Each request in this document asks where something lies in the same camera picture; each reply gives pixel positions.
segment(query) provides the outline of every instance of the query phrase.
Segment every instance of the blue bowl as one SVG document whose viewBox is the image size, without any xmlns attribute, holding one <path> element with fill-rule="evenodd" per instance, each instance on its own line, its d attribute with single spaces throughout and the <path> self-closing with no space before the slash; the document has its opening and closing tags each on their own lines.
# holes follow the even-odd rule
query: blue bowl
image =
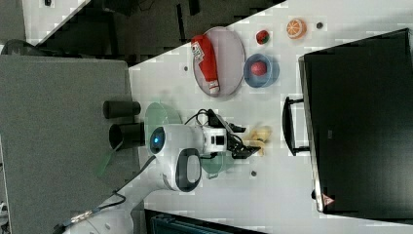
<svg viewBox="0 0 413 234">
<path fill-rule="evenodd" d="M 263 61 L 267 65 L 267 72 L 264 75 L 257 76 L 252 73 L 251 66 L 256 61 Z M 261 54 L 252 55 L 244 65 L 245 81 L 252 88 L 265 88 L 272 85 L 279 78 L 279 74 L 279 64 L 272 62 L 270 58 Z"/>
</svg>

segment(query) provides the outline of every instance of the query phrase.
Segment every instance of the orange slice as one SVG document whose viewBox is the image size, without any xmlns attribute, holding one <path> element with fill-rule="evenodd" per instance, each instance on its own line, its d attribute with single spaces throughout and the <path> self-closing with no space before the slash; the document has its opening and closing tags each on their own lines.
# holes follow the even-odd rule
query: orange slice
<svg viewBox="0 0 413 234">
<path fill-rule="evenodd" d="M 307 25 L 300 19 L 293 19 L 286 26 L 286 32 L 291 39 L 298 39 L 304 36 L 307 32 Z"/>
</svg>

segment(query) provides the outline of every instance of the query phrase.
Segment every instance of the white table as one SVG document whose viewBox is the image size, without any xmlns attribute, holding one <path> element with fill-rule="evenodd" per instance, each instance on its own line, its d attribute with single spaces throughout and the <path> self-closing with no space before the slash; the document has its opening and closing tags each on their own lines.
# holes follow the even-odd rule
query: white table
<svg viewBox="0 0 413 234">
<path fill-rule="evenodd" d="M 46 41 L 91 0 L 22 0 L 26 41 L 33 46 Z"/>
<path fill-rule="evenodd" d="M 293 18 L 308 24 L 302 40 L 292 41 L 285 33 Z M 316 29 L 319 21 L 324 23 L 321 30 Z M 189 44 L 132 67 L 132 96 L 141 103 L 141 113 L 151 101 L 160 99 L 176 108 L 183 121 L 200 108 L 212 108 L 232 123 L 273 129 L 264 157 L 239 161 L 219 178 L 203 179 L 191 193 L 154 192 L 145 200 L 145 208 L 266 233 L 411 233 L 412 226 L 319 214 L 310 196 L 310 157 L 305 153 L 293 157 L 282 136 L 285 97 L 302 97 L 300 56 L 404 27 L 413 28 L 411 0 L 288 0 L 228 27 L 240 35 L 247 57 L 273 55 L 281 68 L 274 85 L 252 89 L 243 81 L 229 98 L 208 97 L 197 86 Z M 266 46 L 257 46 L 254 40 L 261 29 L 271 31 Z M 294 107 L 297 145 L 305 145 L 303 106 Z M 257 177 L 252 177 L 251 171 L 256 171 Z"/>
</svg>

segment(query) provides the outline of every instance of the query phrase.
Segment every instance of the suitcase handle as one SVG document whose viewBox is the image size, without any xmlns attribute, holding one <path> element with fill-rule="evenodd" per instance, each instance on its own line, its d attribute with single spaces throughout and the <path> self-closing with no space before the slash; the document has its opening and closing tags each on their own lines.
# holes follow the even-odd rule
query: suitcase handle
<svg viewBox="0 0 413 234">
<path fill-rule="evenodd" d="M 304 100 L 293 100 L 287 97 L 282 109 L 282 132 L 292 155 L 295 156 L 298 152 L 310 151 L 310 146 L 295 147 L 294 124 L 292 123 L 291 104 L 304 102 Z"/>
</svg>

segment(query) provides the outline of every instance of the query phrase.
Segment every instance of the red and white bottle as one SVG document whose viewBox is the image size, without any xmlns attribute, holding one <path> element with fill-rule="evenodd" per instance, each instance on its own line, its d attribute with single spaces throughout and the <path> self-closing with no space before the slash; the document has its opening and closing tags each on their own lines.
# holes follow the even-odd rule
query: red and white bottle
<svg viewBox="0 0 413 234">
<path fill-rule="evenodd" d="M 210 93 L 219 93 L 218 73 L 215 52 L 206 35 L 197 35 L 191 40 L 191 50 L 209 86 Z"/>
</svg>

